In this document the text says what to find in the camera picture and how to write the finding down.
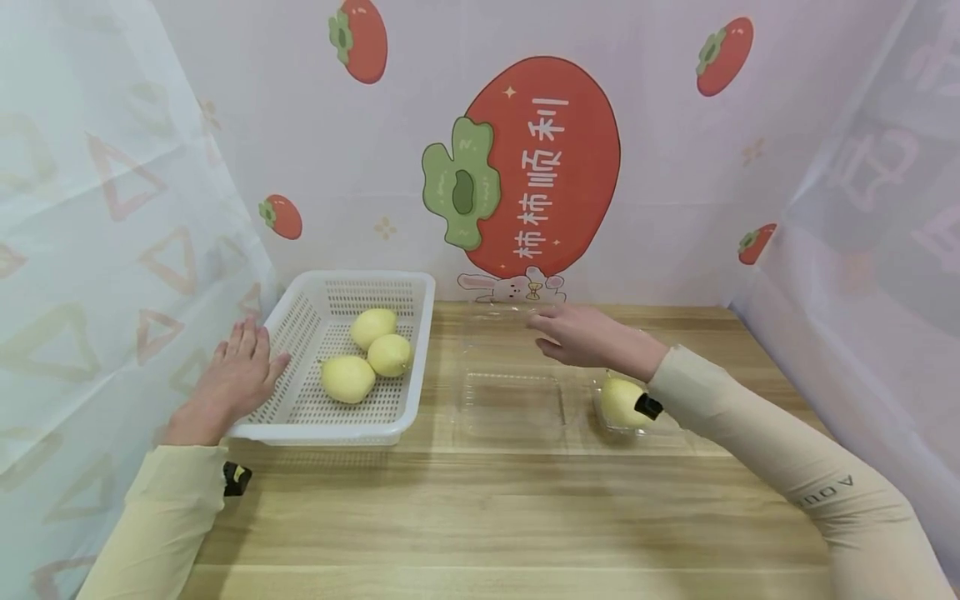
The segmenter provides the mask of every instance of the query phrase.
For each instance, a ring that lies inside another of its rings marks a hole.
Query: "plastic basket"
[[[274,445],[393,445],[417,416],[433,319],[436,282],[426,273],[310,271],[290,284],[267,319],[271,352],[290,352],[290,366],[266,404],[230,432]],[[414,362],[402,378],[377,377],[355,405],[331,399],[320,363],[339,354],[363,356],[349,330],[360,313],[389,308],[397,333],[410,340]]]

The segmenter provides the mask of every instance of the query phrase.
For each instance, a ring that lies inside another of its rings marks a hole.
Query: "beige arm sleeve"
[[[954,600],[910,503],[839,444],[686,348],[670,350],[650,396],[813,520],[838,600]]]
[[[224,508],[223,447],[162,445],[147,454],[127,506],[77,600],[175,600]]]

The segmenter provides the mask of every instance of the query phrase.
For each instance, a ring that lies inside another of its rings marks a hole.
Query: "left hand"
[[[530,315],[527,327],[547,336],[537,340],[547,358],[574,367],[612,369],[645,382],[653,379],[668,351],[649,333],[620,324],[592,306],[545,306]]]
[[[163,443],[217,445],[234,423],[260,408],[274,394],[290,363],[284,352],[271,362],[270,334],[252,317],[233,325],[197,382],[193,395],[170,418]]]

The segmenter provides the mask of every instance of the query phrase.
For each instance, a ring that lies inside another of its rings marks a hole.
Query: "cartoon rabbit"
[[[457,277],[457,283],[465,290],[488,291],[486,296],[476,299],[478,302],[566,302],[566,294],[559,291],[564,285],[564,278],[544,276],[537,267],[527,267],[526,275],[509,279],[464,273]]]

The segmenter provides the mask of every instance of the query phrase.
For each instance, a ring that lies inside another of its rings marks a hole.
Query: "persimmon cartoon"
[[[753,45],[754,24],[745,16],[710,34],[700,50],[700,63],[697,64],[700,93],[709,97],[726,89],[743,68]]]
[[[744,235],[743,239],[740,240],[740,249],[738,251],[740,262],[745,265],[756,264],[756,260],[760,258],[760,253],[763,252],[763,249],[767,246],[767,242],[773,237],[775,229],[777,229],[777,224],[770,223]]]
[[[273,194],[257,207],[266,226],[280,237],[296,240],[303,233],[303,220],[292,202]]]
[[[387,28],[370,0],[347,0],[327,21],[337,60],[361,84],[375,84],[387,68]]]
[[[613,198],[620,138],[593,78],[556,57],[496,76],[423,153],[423,203],[448,244],[496,277],[554,276],[592,242]]]

